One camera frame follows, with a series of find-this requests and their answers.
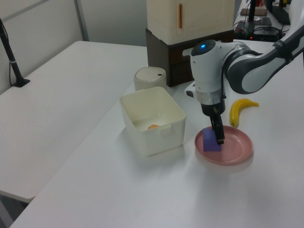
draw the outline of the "white wall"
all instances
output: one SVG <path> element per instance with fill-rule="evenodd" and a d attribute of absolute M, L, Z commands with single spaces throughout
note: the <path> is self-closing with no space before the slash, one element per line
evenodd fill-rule
<path fill-rule="evenodd" d="M 14 0 L 17 6 L 26 0 Z M 8 0 L 0 0 L 0 18 Z M 48 0 L 4 22 L 11 48 L 23 77 L 78 40 L 82 34 L 74 0 Z M 9 60 L 0 43 L 0 94 L 9 89 Z"/>
<path fill-rule="evenodd" d="M 146 0 L 78 0 L 89 41 L 146 46 Z"/>

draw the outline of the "white table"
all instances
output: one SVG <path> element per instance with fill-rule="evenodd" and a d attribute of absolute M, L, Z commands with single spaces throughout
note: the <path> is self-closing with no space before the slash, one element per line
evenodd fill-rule
<path fill-rule="evenodd" d="M 146 47 L 76 42 L 0 95 L 0 194 L 30 202 L 147 62 Z"/>
<path fill-rule="evenodd" d="M 260 52 L 271 45 L 246 43 Z M 11 228 L 303 227 L 302 55 L 252 95 L 226 83 L 225 125 L 236 99 L 260 103 L 240 117 L 239 129 L 254 144 L 254 155 L 240 165 L 216 165 L 195 151 L 196 134 L 210 122 L 184 95 L 188 85 L 168 88 L 187 115 L 183 146 L 140 156 L 117 100 Z M 133 84 L 124 94 L 131 92 Z"/>

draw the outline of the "white lidded container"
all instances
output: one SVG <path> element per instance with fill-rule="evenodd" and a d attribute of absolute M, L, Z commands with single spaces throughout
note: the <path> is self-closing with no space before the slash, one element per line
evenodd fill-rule
<path fill-rule="evenodd" d="M 162 87 L 153 87 L 120 98 L 123 121 L 137 151 L 144 156 L 180 146 L 186 114 Z"/>
<path fill-rule="evenodd" d="M 148 66 L 139 69 L 134 76 L 135 90 L 152 87 L 167 87 L 166 71 L 159 67 Z"/>

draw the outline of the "cabinet door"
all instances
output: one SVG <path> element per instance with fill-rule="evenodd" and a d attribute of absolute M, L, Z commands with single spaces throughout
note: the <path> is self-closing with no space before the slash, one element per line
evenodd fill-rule
<path fill-rule="evenodd" d="M 176 34 L 232 26 L 234 0 L 176 0 Z"/>

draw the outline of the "pink plate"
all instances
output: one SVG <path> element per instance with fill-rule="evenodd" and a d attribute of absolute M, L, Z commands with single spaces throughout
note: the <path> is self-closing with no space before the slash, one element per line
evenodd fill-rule
<path fill-rule="evenodd" d="M 230 126 L 224 126 L 224 132 L 222 151 L 204 151 L 203 131 L 195 137 L 196 149 L 206 160 L 220 165 L 234 165 L 246 160 L 252 153 L 252 142 L 248 135 Z"/>

